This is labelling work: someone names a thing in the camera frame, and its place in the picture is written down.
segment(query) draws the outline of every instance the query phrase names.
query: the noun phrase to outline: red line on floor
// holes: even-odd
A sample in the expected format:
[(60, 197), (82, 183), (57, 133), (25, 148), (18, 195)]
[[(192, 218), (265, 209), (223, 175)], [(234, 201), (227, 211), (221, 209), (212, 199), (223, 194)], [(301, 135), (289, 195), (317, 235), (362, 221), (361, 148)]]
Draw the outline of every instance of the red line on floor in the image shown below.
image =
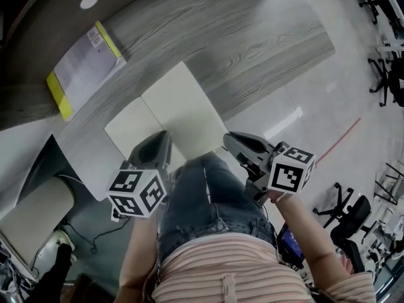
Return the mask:
[(335, 143), (334, 145), (332, 145), (332, 146), (329, 148), (329, 150), (327, 150), (327, 151), (318, 159), (318, 161), (316, 162), (316, 166), (318, 165), (318, 163), (319, 163), (320, 161), (322, 161), (322, 159), (324, 159), (325, 156), (327, 156), (327, 155), (331, 152), (331, 150), (333, 150), (333, 149), (342, 141), (343, 138), (345, 138), (345, 137), (347, 136), (348, 133), (351, 132), (351, 130), (357, 125), (357, 123), (358, 123), (359, 121), (360, 121), (360, 118), (358, 118), (358, 119), (353, 123), (353, 125), (350, 126), (349, 129), (340, 137), (340, 139), (338, 139), (338, 140), (336, 141), (336, 143)]

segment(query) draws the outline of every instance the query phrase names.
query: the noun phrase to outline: screen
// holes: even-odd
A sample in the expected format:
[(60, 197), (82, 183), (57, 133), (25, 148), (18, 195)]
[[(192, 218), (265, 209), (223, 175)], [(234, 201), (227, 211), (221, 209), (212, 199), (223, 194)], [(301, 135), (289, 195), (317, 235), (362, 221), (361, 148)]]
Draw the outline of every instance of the screen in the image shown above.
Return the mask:
[(291, 250), (293, 250), (294, 254), (299, 258), (303, 258), (302, 250), (300, 249), (295, 237), (293, 236), (292, 231), (288, 228), (285, 233), (282, 235), (282, 241), (284, 241)]

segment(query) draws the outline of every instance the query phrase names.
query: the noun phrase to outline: pink striped shirt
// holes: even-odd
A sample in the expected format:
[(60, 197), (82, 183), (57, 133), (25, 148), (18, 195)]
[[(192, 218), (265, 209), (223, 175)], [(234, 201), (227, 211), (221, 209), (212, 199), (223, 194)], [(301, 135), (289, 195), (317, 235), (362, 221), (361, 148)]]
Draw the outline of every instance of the pink striped shirt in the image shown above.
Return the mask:
[[(275, 248), (244, 234), (209, 235), (177, 248), (162, 265), (156, 302), (313, 302)], [(352, 275), (327, 291), (336, 302), (376, 303), (372, 277)]]

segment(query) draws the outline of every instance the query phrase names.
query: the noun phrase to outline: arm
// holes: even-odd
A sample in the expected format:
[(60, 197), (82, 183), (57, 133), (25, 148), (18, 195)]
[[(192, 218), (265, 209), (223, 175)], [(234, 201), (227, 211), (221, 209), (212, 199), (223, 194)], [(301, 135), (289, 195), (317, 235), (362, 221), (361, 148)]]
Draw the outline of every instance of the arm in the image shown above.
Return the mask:
[[(278, 196), (273, 191), (268, 195), (272, 199)], [(297, 196), (286, 196), (276, 206), (299, 243), (317, 288), (326, 290), (349, 277), (331, 238)]]
[(131, 240), (119, 275), (116, 303), (141, 302), (143, 284), (157, 258), (157, 214), (134, 221)]

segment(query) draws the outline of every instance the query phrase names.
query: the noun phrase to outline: cylindrical cushion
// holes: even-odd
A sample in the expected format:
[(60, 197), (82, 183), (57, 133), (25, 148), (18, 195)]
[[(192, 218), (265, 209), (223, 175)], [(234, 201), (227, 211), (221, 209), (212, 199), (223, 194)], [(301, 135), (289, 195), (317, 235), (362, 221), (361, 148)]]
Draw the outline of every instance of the cylindrical cushion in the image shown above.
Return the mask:
[(0, 220), (0, 232), (19, 257), (30, 264), (73, 204), (70, 188), (52, 177)]

